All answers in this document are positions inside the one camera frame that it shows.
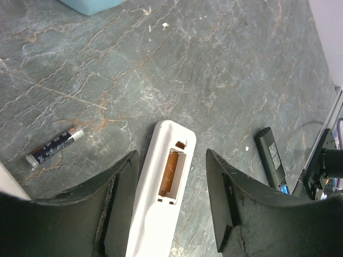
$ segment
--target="purple cable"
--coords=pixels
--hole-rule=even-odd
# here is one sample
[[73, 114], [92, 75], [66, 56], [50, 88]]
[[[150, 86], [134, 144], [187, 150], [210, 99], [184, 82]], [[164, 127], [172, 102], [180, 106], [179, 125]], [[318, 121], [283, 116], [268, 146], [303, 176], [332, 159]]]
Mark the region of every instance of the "purple cable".
[[[339, 143], [339, 149], [343, 150], [343, 139], [341, 134], [341, 123], [343, 122], [343, 118], [339, 118], [337, 120], [337, 136], [338, 136], [338, 143]], [[341, 186], [341, 179], [337, 179], [336, 187], [340, 188]]]

